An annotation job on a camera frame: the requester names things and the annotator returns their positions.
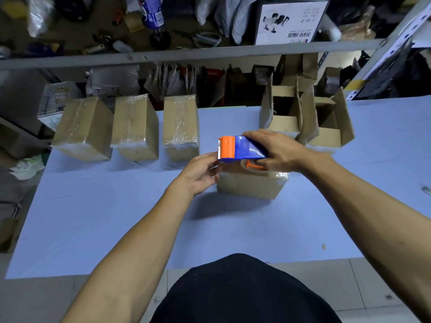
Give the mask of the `person's black shirt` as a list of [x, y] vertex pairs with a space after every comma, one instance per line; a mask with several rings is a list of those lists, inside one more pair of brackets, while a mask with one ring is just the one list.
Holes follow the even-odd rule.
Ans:
[[342, 323], [295, 277], [245, 254], [189, 269], [150, 323]]

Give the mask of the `person's right hand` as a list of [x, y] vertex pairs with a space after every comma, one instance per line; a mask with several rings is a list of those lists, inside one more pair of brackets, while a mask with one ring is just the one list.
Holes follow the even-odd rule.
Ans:
[[307, 176], [338, 166], [331, 156], [310, 150], [282, 133], [258, 129], [246, 131], [242, 135], [260, 143], [267, 149], [268, 157], [280, 161], [279, 170], [271, 171], [296, 172]]

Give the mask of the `white printed product box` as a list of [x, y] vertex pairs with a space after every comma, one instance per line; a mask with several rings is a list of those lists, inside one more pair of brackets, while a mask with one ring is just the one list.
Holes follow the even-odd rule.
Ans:
[[329, 1], [259, 0], [254, 45], [310, 43]]

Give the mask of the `light blue table cloth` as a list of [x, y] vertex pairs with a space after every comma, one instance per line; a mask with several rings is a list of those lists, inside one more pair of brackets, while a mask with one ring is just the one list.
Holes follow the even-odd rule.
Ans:
[[[348, 103], [355, 139], [334, 159], [431, 217], [431, 96]], [[14, 250], [6, 279], [89, 274], [159, 200], [183, 163], [164, 150], [137, 164], [81, 162], [53, 150]], [[362, 257], [331, 207], [298, 173], [273, 201], [219, 194], [210, 187], [185, 216], [168, 268], [202, 265], [233, 253], [269, 263]]]

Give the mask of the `clear plastic bag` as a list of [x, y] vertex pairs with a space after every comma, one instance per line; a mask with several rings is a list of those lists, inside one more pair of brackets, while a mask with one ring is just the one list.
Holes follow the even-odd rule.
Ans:
[[45, 34], [57, 17], [56, 0], [28, 0], [28, 33], [32, 38]]

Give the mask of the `small taped cardboard box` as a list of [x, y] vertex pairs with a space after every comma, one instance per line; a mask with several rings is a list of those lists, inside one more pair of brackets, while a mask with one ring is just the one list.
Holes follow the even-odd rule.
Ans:
[[217, 192], [227, 195], [275, 200], [289, 180], [289, 174], [250, 170], [239, 161], [221, 164]]

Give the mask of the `roll of brown tape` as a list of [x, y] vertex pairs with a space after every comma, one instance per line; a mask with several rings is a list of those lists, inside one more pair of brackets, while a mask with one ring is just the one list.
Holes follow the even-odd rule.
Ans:
[[130, 33], [136, 33], [145, 29], [145, 25], [141, 19], [139, 11], [128, 12], [124, 15], [124, 22]]

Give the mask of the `sealed cardboard box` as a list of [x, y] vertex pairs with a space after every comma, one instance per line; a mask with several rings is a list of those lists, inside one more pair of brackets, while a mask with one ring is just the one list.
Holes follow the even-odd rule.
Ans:
[[116, 98], [111, 148], [132, 162], [159, 158], [159, 117], [148, 94]]
[[196, 96], [164, 99], [163, 147], [173, 162], [188, 162], [200, 154], [199, 117]]
[[66, 102], [51, 147], [83, 162], [108, 161], [114, 114], [99, 97]]

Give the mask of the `grey metal shelf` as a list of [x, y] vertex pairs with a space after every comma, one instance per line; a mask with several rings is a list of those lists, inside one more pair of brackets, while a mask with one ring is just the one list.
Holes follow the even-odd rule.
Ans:
[[[143, 64], [147, 62], [182, 62], [195, 63], [199, 60], [212, 60], [222, 58], [238, 58], [248, 56], [267, 56], [300, 53], [321, 52], [349, 52], [366, 49], [376, 50], [375, 57], [368, 67], [361, 71], [359, 80], [365, 78], [369, 71], [379, 65], [380, 57], [384, 58], [392, 48], [400, 47], [406, 40], [412, 38], [415, 33], [431, 16], [431, 0], [420, 0], [412, 10], [404, 17], [396, 29], [386, 39], [367, 39], [360, 42], [311, 42], [297, 44], [273, 44], [255, 46], [244, 42], [241, 46], [223, 38], [218, 48], [197, 48], [191, 40], [181, 37], [173, 29], [188, 33], [198, 30], [215, 30], [214, 24], [208, 22], [200, 27], [195, 19], [179, 18], [166, 21], [167, 30], [170, 31], [172, 43], [168, 50], [157, 51], [150, 46], [149, 34], [146, 30], [130, 33], [126, 24], [113, 26], [119, 0], [95, 0], [89, 19], [84, 23], [72, 23], [59, 18], [53, 23], [50, 30], [41, 37], [44, 41], [63, 42], [65, 56], [31, 58], [16, 57], [0, 60], [1, 70], [27, 70], [27, 69], [53, 69], [53, 68], [94, 68], [98, 66]], [[121, 54], [108, 52], [98, 55], [83, 55], [81, 50], [93, 43], [92, 34], [99, 32], [108, 33], [112, 37], [128, 42], [134, 53]]]

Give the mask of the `open brown carton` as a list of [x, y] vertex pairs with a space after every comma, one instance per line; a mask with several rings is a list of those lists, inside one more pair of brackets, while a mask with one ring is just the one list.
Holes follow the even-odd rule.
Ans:
[[313, 86], [318, 75], [318, 53], [281, 55], [273, 74], [274, 86], [294, 86], [300, 93]]

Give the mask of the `row of packets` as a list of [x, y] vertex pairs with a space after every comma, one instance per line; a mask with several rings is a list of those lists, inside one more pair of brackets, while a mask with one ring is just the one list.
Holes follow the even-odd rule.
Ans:
[[166, 97], [196, 96], [200, 72], [200, 67], [190, 64], [157, 64], [143, 87], [159, 103], [164, 103]]

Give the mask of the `blue orange tape dispenser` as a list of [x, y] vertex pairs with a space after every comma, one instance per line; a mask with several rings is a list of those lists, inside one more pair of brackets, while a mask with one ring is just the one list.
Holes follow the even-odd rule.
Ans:
[[220, 163], [239, 162], [245, 170], [253, 173], [268, 171], [268, 169], [257, 164], [258, 160], [268, 158], [267, 149], [243, 135], [220, 137], [218, 139], [217, 158]]

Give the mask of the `open cardboard box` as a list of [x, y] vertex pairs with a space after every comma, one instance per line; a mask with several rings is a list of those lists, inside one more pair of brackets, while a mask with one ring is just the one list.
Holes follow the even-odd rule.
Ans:
[[274, 73], [268, 78], [259, 112], [259, 128], [279, 132], [291, 139], [299, 135], [302, 108], [297, 78], [292, 85], [274, 85]]
[[343, 89], [332, 97], [314, 96], [309, 86], [299, 97], [300, 130], [295, 140], [307, 148], [329, 155], [355, 139]]

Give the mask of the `white printed carton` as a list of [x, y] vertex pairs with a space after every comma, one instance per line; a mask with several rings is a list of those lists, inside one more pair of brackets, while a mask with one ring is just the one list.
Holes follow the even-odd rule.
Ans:
[[45, 86], [40, 99], [37, 118], [41, 123], [56, 132], [66, 102], [70, 99], [83, 97], [84, 93], [74, 82], [48, 84]]

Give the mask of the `crumpled white paper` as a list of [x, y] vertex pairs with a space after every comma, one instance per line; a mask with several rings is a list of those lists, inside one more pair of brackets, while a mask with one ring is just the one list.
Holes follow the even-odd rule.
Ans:
[[34, 177], [38, 172], [45, 169], [46, 157], [43, 154], [34, 155], [19, 160], [15, 166], [8, 169], [8, 172], [17, 180], [24, 181]]

